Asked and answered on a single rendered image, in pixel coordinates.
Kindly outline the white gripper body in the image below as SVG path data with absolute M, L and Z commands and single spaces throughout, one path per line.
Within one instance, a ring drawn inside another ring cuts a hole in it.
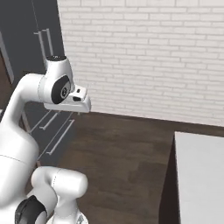
M 88 95 L 80 101 L 76 101 L 76 96 L 68 96 L 60 104 L 45 103 L 44 107 L 49 110 L 88 113 L 91 110 L 91 101 Z

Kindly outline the dark grey fridge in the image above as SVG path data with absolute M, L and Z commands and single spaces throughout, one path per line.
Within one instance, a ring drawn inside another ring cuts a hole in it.
M 13 85 L 25 74 L 46 72 L 39 37 L 33 34 L 42 33 L 45 56 L 51 56 L 46 32 L 42 31 L 46 28 L 50 29 L 53 55 L 62 56 L 64 46 L 57 0 L 0 0 L 0 39 Z M 26 103 L 23 119 L 27 129 L 31 130 L 48 111 L 42 103 Z M 39 126 L 44 126 L 57 112 L 52 110 Z M 74 133 L 72 114 L 60 111 L 46 130 L 39 126 L 31 133 L 39 146 L 38 161 L 42 165 L 57 166 Z

